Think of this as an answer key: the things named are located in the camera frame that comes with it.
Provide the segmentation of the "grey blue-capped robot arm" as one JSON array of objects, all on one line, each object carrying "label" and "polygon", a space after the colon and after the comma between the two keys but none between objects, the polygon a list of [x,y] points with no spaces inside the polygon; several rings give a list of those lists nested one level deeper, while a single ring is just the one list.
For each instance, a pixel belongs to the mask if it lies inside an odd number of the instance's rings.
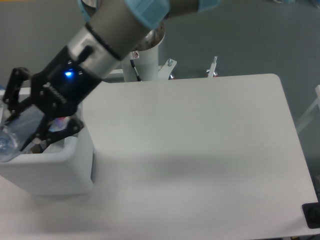
[{"label": "grey blue-capped robot arm", "polygon": [[5,161],[31,144],[77,134],[78,105],[134,48],[168,18],[214,8],[217,0],[99,0],[95,13],[39,73],[14,68],[3,102],[0,153]]}]

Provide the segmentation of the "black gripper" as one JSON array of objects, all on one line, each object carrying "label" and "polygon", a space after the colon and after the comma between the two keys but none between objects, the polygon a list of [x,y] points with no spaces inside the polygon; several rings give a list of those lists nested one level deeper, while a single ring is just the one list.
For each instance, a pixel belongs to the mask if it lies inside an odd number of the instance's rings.
[{"label": "black gripper", "polygon": [[[84,128],[84,123],[75,115],[77,107],[102,81],[82,67],[82,63],[93,53],[93,47],[87,45],[79,56],[73,58],[65,46],[39,73],[32,73],[25,67],[12,70],[2,98],[6,105],[2,122],[5,125],[35,124],[38,113],[32,104],[45,114],[36,130],[19,148],[20,152],[35,139],[53,144]],[[31,81],[30,96],[19,101],[20,90],[26,81]],[[56,110],[53,118],[72,116],[64,129],[51,132],[49,129],[53,119],[47,114],[54,103]]]}]

